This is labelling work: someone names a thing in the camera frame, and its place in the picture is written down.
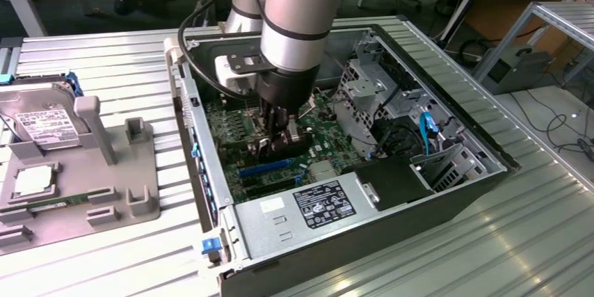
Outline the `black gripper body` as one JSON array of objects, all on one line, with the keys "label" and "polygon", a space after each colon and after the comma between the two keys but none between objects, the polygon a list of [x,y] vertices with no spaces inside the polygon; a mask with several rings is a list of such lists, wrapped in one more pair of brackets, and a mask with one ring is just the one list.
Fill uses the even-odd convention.
[{"label": "black gripper body", "polygon": [[320,66],[295,72],[273,69],[257,75],[255,89],[260,98],[272,106],[284,109],[289,115],[297,113],[312,93]]}]

